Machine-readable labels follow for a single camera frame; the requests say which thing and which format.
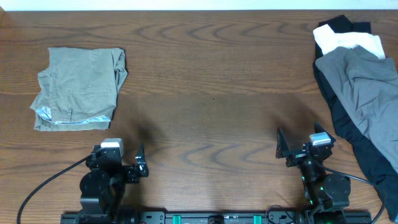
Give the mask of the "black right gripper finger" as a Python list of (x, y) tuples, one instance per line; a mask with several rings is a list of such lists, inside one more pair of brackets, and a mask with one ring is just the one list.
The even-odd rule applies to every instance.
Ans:
[(290, 154), (289, 152), (289, 145), (287, 144), (287, 140), (282, 132), (281, 128), (277, 129), (277, 148), (275, 157), (277, 159), (288, 157)]
[(330, 144), (334, 144), (334, 143), (335, 143), (336, 139), (335, 139), (332, 135), (330, 135), (330, 134), (321, 126), (321, 124), (320, 124), (318, 121), (315, 121), (315, 122), (314, 122), (314, 131), (315, 131), (315, 133), (326, 132), (326, 133), (329, 135), (329, 137), (331, 137), (331, 143), (330, 143)]

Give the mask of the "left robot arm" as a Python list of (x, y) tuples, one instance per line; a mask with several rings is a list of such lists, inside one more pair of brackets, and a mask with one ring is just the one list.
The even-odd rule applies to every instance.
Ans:
[(136, 163), (122, 164), (122, 146), (95, 145), (86, 166), (90, 172), (80, 181), (82, 210), (77, 223), (137, 224), (140, 215), (134, 210), (121, 208), (126, 184), (137, 184), (149, 176), (149, 168), (140, 144)]

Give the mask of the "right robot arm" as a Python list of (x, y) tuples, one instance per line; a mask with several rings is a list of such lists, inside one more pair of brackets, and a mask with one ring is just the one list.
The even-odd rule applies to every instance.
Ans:
[(287, 167), (297, 167), (302, 175), (304, 195), (310, 206), (294, 215), (295, 223), (346, 223), (344, 208), (349, 205), (351, 181), (349, 178), (326, 173), (323, 161), (332, 155), (335, 138), (318, 122), (314, 133), (301, 149), (290, 150), (282, 132), (277, 130), (275, 157), (285, 158)]

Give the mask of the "khaki grey shorts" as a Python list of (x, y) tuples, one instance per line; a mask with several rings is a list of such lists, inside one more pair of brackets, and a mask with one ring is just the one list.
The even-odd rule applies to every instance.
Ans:
[(123, 49), (49, 48), (31, 104), (39, 131), (108, 129), (128, 76)]

